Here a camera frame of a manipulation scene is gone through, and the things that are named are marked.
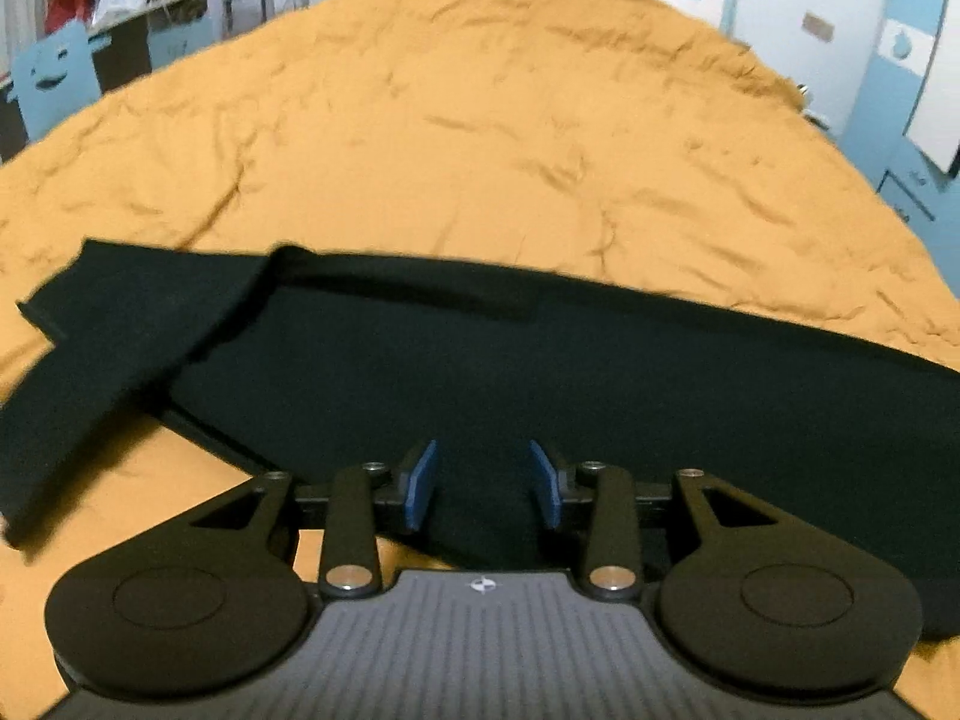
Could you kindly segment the black pants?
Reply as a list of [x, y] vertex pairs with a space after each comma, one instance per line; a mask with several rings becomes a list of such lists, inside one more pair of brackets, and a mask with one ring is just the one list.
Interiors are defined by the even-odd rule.
[[436, 442], [420, 546], [545, 567], [527, 446], [664, 481], [698, 466], [907, 575], [958, 631], [958, 376], [880, 344], [539, 271], [89, 241], [20, 307], [50, 341], [2, 410], [8, 543], [149, 415], [311, 483]]

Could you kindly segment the orange bed cover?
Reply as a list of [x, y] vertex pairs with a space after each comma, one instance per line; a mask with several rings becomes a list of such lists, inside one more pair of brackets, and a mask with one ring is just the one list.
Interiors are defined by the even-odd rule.
[[656, 0], [327, 0], [108, 94], [3, 167], [5, 385], [86, 239], [528, 266], [958, 361], [918, 238]]

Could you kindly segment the blue and white wardrobe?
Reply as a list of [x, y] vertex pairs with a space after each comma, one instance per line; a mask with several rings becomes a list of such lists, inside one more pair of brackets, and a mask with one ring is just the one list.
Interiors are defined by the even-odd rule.
[[937, 65], [950, 0], [885, 0], [839, 148], [924, 244], [958, 236], [958, 76]]

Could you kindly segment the blue smiley chair back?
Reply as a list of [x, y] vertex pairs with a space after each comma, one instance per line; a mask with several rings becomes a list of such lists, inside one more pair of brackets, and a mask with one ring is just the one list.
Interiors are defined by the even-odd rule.
[[8, 97], [18, 103], [31, 143], [103, 96], [93, 55], [110, 43], [109, 36], [89, 37], [82, 21], [71, 20], [14, 57]]

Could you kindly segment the cluttered desk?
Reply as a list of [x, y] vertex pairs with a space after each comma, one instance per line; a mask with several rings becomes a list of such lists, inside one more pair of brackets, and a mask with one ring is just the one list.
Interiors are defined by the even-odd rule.
[[8, 97], [13, 59], [71, 20], [112, 39], [93, 55], [103, 96], [215, 41], [208, 0], [2, 0], [3, 161], [31, 145]]

